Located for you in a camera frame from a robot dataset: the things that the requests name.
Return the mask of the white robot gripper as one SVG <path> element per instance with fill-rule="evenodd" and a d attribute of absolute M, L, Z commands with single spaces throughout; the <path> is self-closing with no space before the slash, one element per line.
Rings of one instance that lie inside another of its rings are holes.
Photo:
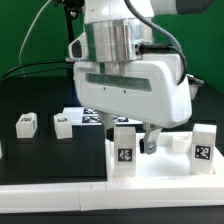
<path fill-rule="evenodd" d="M 107 139 L 114 138 L 112 114 L 145 122 L 140 152 L 151 155 L 162 128 L 179 126 L 191 117 L 189 84 L 182 71 L 177 54 L 146 54 L 127 63 L 123 75 L 104 75 L 99 64 L 78 61 L 74 80 L 80 103 L 102 111 L 99 117 Z"/>

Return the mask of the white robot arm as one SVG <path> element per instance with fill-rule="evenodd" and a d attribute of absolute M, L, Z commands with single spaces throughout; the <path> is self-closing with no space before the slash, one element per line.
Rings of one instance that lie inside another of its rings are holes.
<path fill-rule="evenodd" d="M 152 154 L 163 128 L 186 123 L 203 81 L 187 73 L 178 41 L 152 18 L 195 14 L 215 0 L 84 0 L 84 32 L 71 43 L 78 99 L 115 139 L 115 115 L 143 123 L 140 151 Z"/>

